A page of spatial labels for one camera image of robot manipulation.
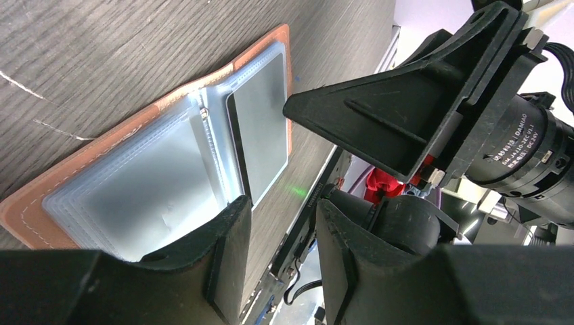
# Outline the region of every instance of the card holder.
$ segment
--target card holder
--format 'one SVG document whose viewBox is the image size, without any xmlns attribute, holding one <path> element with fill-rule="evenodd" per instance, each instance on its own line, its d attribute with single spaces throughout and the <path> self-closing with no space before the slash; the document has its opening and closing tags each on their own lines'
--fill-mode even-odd
<svg viewBox="0 0 574 325">
<path fill-rule="evenodd" d="M 130 261 L 199 227 L 244 193 L 227 98 L 217 100 L 225 113 L 219 121 L 207 87 L 247 76 L 278 56 L 280 91 L 289 95 L 289 28 L 281 25 L 222 69 L 177 88 L 0 202 L 2 226 L 30 248 L 101 248 Z M 192 185 L 203 189 L 197 198 L 186 192 Z"/>
<path fill-rule="evenodd" d="M 127 261 L 195 230 L 241 194 L 255 207 L 288 161 L 285 51 L 275 42 L 223 82 L 180 99 L 42 207 L 81 248 Z"/>
</svg>

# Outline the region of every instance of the tabletop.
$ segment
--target tabletop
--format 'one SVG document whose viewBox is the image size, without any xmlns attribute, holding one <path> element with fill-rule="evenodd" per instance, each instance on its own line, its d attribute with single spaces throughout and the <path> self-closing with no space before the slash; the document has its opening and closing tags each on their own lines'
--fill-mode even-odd
<svg viewBox="0 0 574 325">
<path fill-rule="evenodd" d="M 228 63 L 279 24 L 294 92 L 373 73 L 394 0 L 5 0 L 0 200 L 139 109 Z M 331 151 L 294 126 L 289 165 L 253 213 L 244 302 Z M 5 230 L 0 248 L 24 248 Z"/>
</svg>

